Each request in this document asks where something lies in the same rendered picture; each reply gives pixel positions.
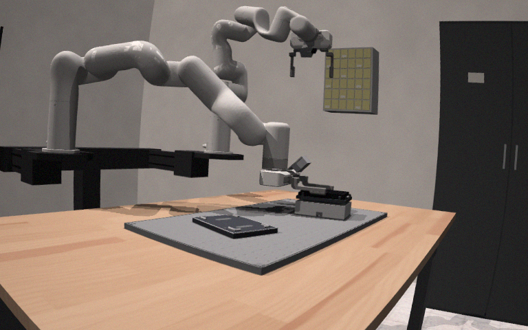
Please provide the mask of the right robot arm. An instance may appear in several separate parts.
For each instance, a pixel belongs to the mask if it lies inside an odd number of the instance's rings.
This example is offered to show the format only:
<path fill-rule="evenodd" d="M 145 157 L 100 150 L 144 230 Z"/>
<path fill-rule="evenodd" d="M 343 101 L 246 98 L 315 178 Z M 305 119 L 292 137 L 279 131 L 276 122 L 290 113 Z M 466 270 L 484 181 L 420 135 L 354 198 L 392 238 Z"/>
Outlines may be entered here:
<path fill-rule="evenodd" d="M 300 173 L 310 165 L 307 156 L 301 156 L 287 168 L 288 124 L 262 123 L 200 58 L 166 61 L 156 46 L 146 41 L 95 47 L 82 58 L 70 51 L 55 55 L 50 67 L 47 148 L 42 148 L 42 152 L 79 153 L 80 149 L 75 149 L 78 86 L 108 80 L 118 71 L 132 68 L 138 69 L 152 85 L 188 87 L 243 144 L 263 145 L 263 168 L 294 169 Z"/>

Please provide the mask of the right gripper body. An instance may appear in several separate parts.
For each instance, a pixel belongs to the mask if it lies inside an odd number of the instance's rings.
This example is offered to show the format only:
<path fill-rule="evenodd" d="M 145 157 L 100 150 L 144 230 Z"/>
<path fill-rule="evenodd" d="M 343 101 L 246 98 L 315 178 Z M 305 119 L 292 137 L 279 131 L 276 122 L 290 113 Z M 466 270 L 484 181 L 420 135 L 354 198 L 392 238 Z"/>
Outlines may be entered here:
<path fill-rule="evenodd" d="M 263 168 L 265 170 L 260 171 L 260 179 L 259 184 L 264 186 L 286 186 L 290 183 L 287 183 L 289 181 L 290 175 L 299 175 L 300 173 L 297 173 L 294 169 L 293 170 L 282 170 L 277 168 Z M 283 181 L 284 180 L 284 181 Z"/>

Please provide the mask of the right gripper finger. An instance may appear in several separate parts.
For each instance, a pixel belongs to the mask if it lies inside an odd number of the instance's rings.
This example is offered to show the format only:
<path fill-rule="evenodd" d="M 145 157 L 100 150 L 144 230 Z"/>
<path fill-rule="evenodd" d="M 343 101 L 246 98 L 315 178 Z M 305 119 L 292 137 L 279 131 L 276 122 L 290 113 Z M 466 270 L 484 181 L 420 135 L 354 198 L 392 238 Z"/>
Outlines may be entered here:
<path fill-rule="evenodd" d="M 326 188 L 327 190 L 333 190 L 334 186 L 332 185 L 325 185 L 325 184 L 312 184 L 308 182 L 308 176 L 303 175 L 295 175 L 296 177 L 300 178 L 300 182 L 302 182 L 303 186 L 309 186 L 309 187 L 316 187 L 316 188 Z"/>
<path fill-rule="evenodd" d="M 295 177 L 295 175 L 290 175 L 289 181 L 287 183 L 291 184 L 291 187 L 296 190 L 308 190 L 311 194 L 315 195 L 326 195 L 326 188 L 316 188 L 316 187 L 308 187 L 308 186 L 299 186 L 298 183 L 300 181 L 299 177 Z"/>

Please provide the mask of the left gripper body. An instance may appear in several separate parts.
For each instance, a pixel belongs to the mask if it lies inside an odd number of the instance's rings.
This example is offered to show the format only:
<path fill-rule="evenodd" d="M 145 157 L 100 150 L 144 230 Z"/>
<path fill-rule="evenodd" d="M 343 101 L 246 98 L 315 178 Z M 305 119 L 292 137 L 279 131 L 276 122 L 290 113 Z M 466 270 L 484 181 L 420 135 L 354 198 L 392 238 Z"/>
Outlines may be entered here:
<path fill-rule="evenodd" d="M 319 34 L 317 39 L 314 41 L 314 47 L 317 50 L 332 48 L 332 34 L 328 30 L 319 30 L 322 34 Z M 290 36 L 290 46 L 294 49 L 301 49 L 304 41 L 293 32 Z"/>

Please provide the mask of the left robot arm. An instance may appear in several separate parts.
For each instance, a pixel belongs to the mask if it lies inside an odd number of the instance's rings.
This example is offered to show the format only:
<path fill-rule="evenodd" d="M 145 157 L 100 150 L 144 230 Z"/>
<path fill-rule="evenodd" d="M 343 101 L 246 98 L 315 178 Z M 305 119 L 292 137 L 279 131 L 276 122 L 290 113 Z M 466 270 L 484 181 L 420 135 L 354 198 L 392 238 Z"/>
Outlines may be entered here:
<path fill-rule="evenodd" d="M 227 39 L 246 42 L 257 32 L 264 39 L 282 43 L 287 40 L 290 30 L 304 43 L 300 50 L 301 58 L 311 58 L 317 52 L 314 41 L 322 32 L 305 16 L 300 16 L 288 7 L 280 7 L 270 27 L 270 16 L 266 9 L 241 6 L 234 12 L 236 22 L 217 21 L 211 32 L 213 48 L 213 72 L 243 101 L 248 96 L 248 73 L 246 66 L 232 60 L 232 49 Z M 204 153 L 232 155 L 230 152 L 231 128 L 215 113 L 210 111 L 208 142 L 202 147 Z"/>

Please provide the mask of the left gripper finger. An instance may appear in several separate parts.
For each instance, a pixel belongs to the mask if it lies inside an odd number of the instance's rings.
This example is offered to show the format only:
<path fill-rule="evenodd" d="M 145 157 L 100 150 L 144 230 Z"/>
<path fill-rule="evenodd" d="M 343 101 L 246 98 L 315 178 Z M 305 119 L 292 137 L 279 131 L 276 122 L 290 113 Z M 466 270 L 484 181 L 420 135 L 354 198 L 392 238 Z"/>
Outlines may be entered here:
<path fill-rule="evenodd" d="M 294 56 L 296 56 L 296 52 L 299 52 L 300 50 L 301 49 L 294 49 L 294 52 L 289 53 L 289 56 L 291 57 L 290 77 L 294 77 L 294 74 L 295 74 Z"/>
<path fill-rule="evenodd" d="M 331 57 L 331 66 L 329 67 L 329 77 L 333 78 L 333 53 L 329 52 L 329 49 L 320 49 L 321 52 L 326 52 L 326 56 Z"/>

